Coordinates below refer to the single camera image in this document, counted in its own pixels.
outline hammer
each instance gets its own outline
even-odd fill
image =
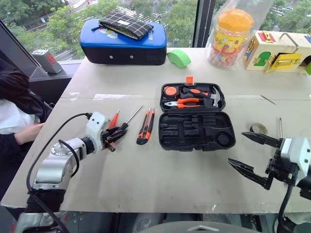
[[[211,98],[214,100],[213,102],[213,108],[218,108],[218,102],[220,101],[220,94],[218,92],[218,90],[213,86],[212,89],[214,90],[215,94],[212,93],[208,93],[208,92],[203,92],[197,89],[190,89],[190,88],[183,88],[183,93],[187,94],[187,93],[191,93],[193,94],[194,97],[199,97],[199,98]]]

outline white table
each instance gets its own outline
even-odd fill
[[[66,119],[82,112],[98,111],[112,118],[120,109],[118,123],[144,105],[130,122],[128,133],[113,153],[90,154],[71,179],[62,210],[99,212],[180,213],[269,213],[278,212],[286,186],[274,180],[271,190],[263,189],[240,175],[227,162],[240,160],[264,176],[270,146],[262,146],[241,135],[255,122],[264,124],[268,134],[279,137],[278,118],[283,120],[284,137],[306,136],[311,141],[310,76],[293,73],[223,71],[211,66],[204,49],[184,49],[192,63],[178,69],[168,59],[162,66],[96,65],[85,59],[55,106],[46,125],[27,154],[2,200],[3,205],[25,206],[28,198],[25,177],[34,158],[52,133]],[[185,82],[194,76],[198,83],[216,83],[225,95],[226,112],[236,135],[236,145],[212,152],[166,151],[158,141],[161,86]],[[263,99],[269,98],[276,105]],[[145,146],[136,136],[145,110],[154,106],[154,131]],[[86,119],[77,118],[56,139],[85,135]],[[40,161],[49,153],[46,150]],[[311,202],[295,188],[287,212],[311,210]]]

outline checkered pouch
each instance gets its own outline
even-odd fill
[[[136,40],[142,39],[153,28],[152,25],[114,11],[100,19],[99,24]]]

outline tool case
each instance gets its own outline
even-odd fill
[[[99,28],[98,21],[86,21],[80,34],[80,45],[90,62],[116,65],[161,65],[165,62],[166,34],[161,24],[150,22],[153,29],[141,40],[135,40]]]
[[[204,92],[206,98],[197,98],[191,92],[184,90],[196,89]],[[219,92],[218,106],[214,105],[211,94]],[[195,98],[197,103],[185,105],[199,105],[198,107],[177,108],[165,103],[178,99]],[[159,119],[159,141],[165,150],[192,151],[221,150],[235,145],[235,136],[229,116],[222,112],[225,98],[220,87],[213,83],[169,83],[162,86],[160,107],[164,112]]]

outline black cable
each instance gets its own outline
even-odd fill
[[[73,176],[78,172],[79,167],[80,167],[80,160],[79,160],[79,158],[78,158],[78,155],[77,155],[77,153],[74,151],[74,149],[73,149],[68,143],[64,142],[64,141],[61,140],[61,139],[59,139],[58,142],[61,143],[61,144],[63,144],[64,146],[66,146],[66,147],[71,151],[71,153],[73,154],[73,156],[74,156],[74,158],[75,158],[75,160],[76,160],[77,166],[76,166],[75,171],[74,171],[74,172],[72,173],[72,175],[71,175],[71,177],[73,177]]]
[[[29,191],[29,194],[33,197],[33,199],[40,205],[40,207],[42,209],[45,210],[45,212],[47,212],[51,218],[53,218],[53,220],[59,225],[59,227],[62,229],[63,232],[65,233],[69,233],[67,227],[65,226],[65,224],[46,206],[46,204],[40,199],[40,197],[34,192],[34,189],[31,187],[30,184],[30,176],[31,173],[33,171],[33,168],[35,166],[35,164],[38,162],[40,156],[42,155],[43,151],[46,149],[46,147],[48,146],[48,144],[53,140],[53,138],[58,134],[58,132],[72,119],[79,117],[79,116],[86,116],[88,119],[90,119],[90,117],[92,116],[92,114],[90,113],[81,113],[81,114],[77,114],[72,116],[71,118],[69,118],[68,120],[66,120],[59,128],[58,130],[52,135],[52,137],[48,140],[48,142],[44,145],[44,147],[42,148],[42,150],[40,151],[40,153],[38,154],[38,156],[36,157],[35,161],[33,162],[33,164],[30,166],[30,169],[28,171],[27,174],[27,178],[26,178],[26,186],[27,189]]]
[[[283,199],[283,202],[282,202],[281,207],[280,207],[280,211],[278,212],[278,216],[277,216],[278,223],[279,223],[279,226],[280,226],[277,229],[277,233],[284,233],[284,232],[292,233],[293,232],[291,229],[289,229],[287,226],[284,225],[284,221],[283,221],[284,210],[285,210],[286,205],[287,205],[287,203],[288,203],[288,201],[289,201],[289,199],[291,197],[293,186],[294,186],[294,184],[296,182],[297,174],[298,174],[298,166],[296,164],[294,164],[293,166],[295,166],[295,168],[293,169],[294,172],[292,173],[292,179],[291,179],[292,183],[288,185],[285,197]]]

